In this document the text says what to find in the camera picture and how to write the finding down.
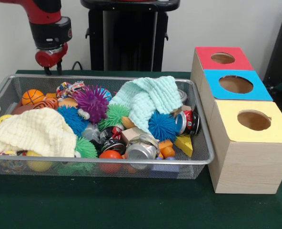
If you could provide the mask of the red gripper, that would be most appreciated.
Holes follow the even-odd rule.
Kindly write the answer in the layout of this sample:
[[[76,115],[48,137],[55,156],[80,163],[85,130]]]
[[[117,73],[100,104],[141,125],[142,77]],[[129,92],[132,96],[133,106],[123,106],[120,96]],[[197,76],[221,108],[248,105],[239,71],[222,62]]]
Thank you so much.
[[[46,75],[51,75],[50,68],[55,65],[57,65],[58,75],[62,75],[62,65],[60,61],[62,60],[63,56],[67,53],[67,50],[67,43],[64,43],[59,48],[53,50],[38,49],[35,54],[35,59],[41,67],[45,67]]]

